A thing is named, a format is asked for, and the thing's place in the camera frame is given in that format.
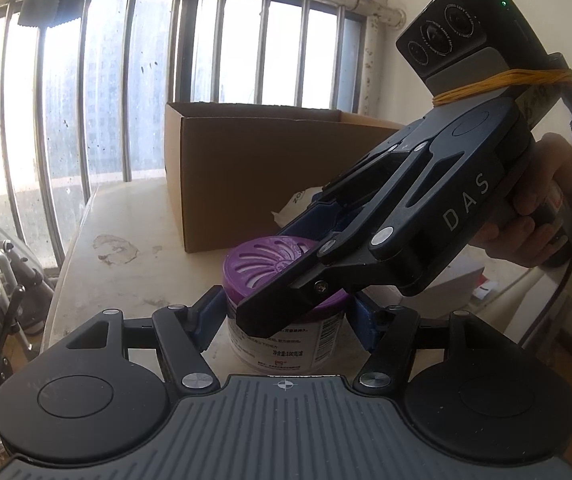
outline purple lid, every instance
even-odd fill
[[[233,309],[316,244],[306,238],[268,236],[243,243],[230,251],[224,260],[223,286]],[[338,290],[296,323],[310,323],[339,314],[348,298],[344,290]]]

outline camera lens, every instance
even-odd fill
[[[416,41],[408,43],[408,51],[410,52],[410,55],[413,56],[413,59],[420,65],[428,64],[428,54]]]
[[[450,4],[445,10],[446,21],[457,34],[468,38],[474,30],[474,22],[464,9],[459,6]]]
[[[452,50],[448,33],[438,23],[424,23],[421,25],[421,34],[423,35],[424,41],[432,50],[437,52],[437,54],[445,56]]]

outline metal railing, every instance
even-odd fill
[[[6,56],[6,44],[8,42],[8,31],[10,19],[13,9],[18,8],[18,4],[22,0],[0,0],[0,10],[5,8],[5,24],[2,45],[2,70],[0,76],[0,138],[2,141],[2,154],[4,160],[4,177],[6,179],[6,189],[8,190],[8,198],[12,213],[13,222],[19,238],[23,239],[22,223],[15,200],[15,192],[11,179],[10,169],[8,167],[8,146],[6,143],[6,131],[4,122],[4,70],[3,63]],[[181,36],[181,26],[179,23],[179,9],[182,0],[173,0],[171,7],[170,28],[168,37],[167,62],[167,99],[178,100],[178,81],[181,63],[178,58],[180,53],[179,37]],[[261,104],[263,92],[263,73],[266,54],[266,38],[268,13],[272,0],[261,0],[261,19],[259,24],[259,41],[256,62],[255,77],[255,103]],[[88,160],[86,156],[86,129],[84,125],[84,49],[86,45],[86,27],[88,24],[88,9],[91,0],[84,0],[83,12],[80,23],[79,49],[77,55],[77,81],[76,81],[76,115],[77,115],[77,145],[79,147],[79,170],[82,183],[82,191],[84,201],[87,202],[90,197],[90,179],[88,170]],[[132,179],[130,167],[130,142],[128,131],[128,63],[130,58],[130,38],[132,33],[132,25],[134,19],[134,9],[136,0],[127,0],[127,10],[124,17],[124,36],[122,40],[122,58],[121,58],[121,85],[120,85],[120,135],[122,149],[122,170],[123,179],[128,182]],[[304,69],[306,60],[306,41],[307,41],[307,23],[312,2],[317,2],[336,9],[336,39],[333,64],[333,80],[331,85],[331,98],[329,102],[330,108],[336,108],[339,93],[339,72],[341,68],[342,58],[342,42],[344,22],[346,12],[358,14],[367,17],[369,20],[376,19],[379,23],[390,25],[391,27],[401,27],[405,21],[403,11],[399,9],[389,9],[381,6],[372,0],[301,0],[301,28],[299,35],[299,49],[297,61],[297,75],[295,85],[295,102],[297,106],[302,104],[303,87],[304,87]],[[213,42],[212,70],[210,99],[211,101],[219,101],[219,75],[221,63],[221,46],[224,25],[224,7],[226,0],[217,0],[217,12],[215,17],[215,33]],[[52,243],[55,260],[61,267],[64,261],[64,248],[58,227],[57,216],[54,208],[53,192],[50,183],[50,173],[48,171],[48,150],[44,133],[44,110],[42,102],[43,76],[44,76],[44,44],[45,44],[45,28],[41,28],[38,33],[35,53],[34,67],[34,94],[33,94],[33,118],[34,118],[34,142],[36,149],[36,161],[38,166],[38,181],[42,203],[44,205],[45,219],[48,228],[48,236]]]

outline white lettering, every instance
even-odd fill
[[[451,231],[454,231],[459,225],[459,217],[454,212],[454,209],[448,209],[448,211],[444,213],[444,220],[446,221],[446,224],[448,224],[448,227],[450,227]]]
[[[470,213],[470,206],[472,204],[476,204],[476,202],[466,191],[464,191],[463,195],[464,195],[464,205],[466,206],[466,213]]]
[[[483,173],[480,173],[477,175],[477,187],[483,187],[483,191],[482,191],[482,195],[485,195],[486,192],[488,191],[488,188],[490,186],[488,186],[488,181],[487,180],[482,180],[481,182],[479,181],[480,178],[483,178]]]

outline yellow rubber band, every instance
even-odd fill
[[[432,98],[433,106],[447,105],[466,97],[483,94],[504,86],[518,85],[553,85],[566,83],[572,85],[572,70],[569,68],[555,70],[526,70],[514,68],[495,74],[488,79],[461,86]]]

